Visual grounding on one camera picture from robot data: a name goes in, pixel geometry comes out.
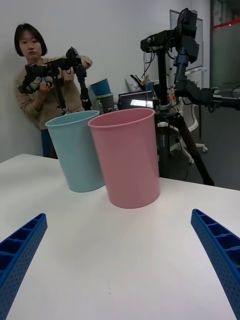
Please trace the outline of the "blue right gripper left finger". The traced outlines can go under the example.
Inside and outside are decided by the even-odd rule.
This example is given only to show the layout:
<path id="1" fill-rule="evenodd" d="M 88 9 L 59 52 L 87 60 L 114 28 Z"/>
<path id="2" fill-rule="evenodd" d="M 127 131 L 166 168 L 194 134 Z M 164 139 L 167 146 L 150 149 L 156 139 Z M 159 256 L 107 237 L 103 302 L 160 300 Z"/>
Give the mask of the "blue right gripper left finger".
<path id="1" fill-rule="evenodd" d="M 44 213 L 0 243 L 0 319 L 5 320 L 48 228 Z"/>

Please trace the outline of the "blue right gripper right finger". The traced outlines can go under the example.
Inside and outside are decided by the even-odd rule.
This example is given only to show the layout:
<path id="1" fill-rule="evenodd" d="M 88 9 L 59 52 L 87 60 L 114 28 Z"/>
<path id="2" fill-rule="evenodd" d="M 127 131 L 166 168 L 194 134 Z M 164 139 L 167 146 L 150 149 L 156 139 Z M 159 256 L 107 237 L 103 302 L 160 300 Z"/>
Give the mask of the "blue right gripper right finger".
<path id="1" fill-rule="evenodd" d="M 190 223 L 240 319 L 240 238 L 198 209 L 192 211 Z"/>

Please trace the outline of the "person's right hand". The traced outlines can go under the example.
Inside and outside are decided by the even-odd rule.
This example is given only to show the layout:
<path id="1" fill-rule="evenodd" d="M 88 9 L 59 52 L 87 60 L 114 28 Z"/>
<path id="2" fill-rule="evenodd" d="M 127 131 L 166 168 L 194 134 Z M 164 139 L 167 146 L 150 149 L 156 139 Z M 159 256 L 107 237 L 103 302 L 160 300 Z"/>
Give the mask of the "person's right hand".
<path id="1" fill-rule="evenodd" d="M 48 93 L 50 93 L 50 91 L 54 88 L 54 85 L 52 82 L 41 82 L 39 85 L 39 90 L 38 93 L 40 95 L 47 95 Z"/>

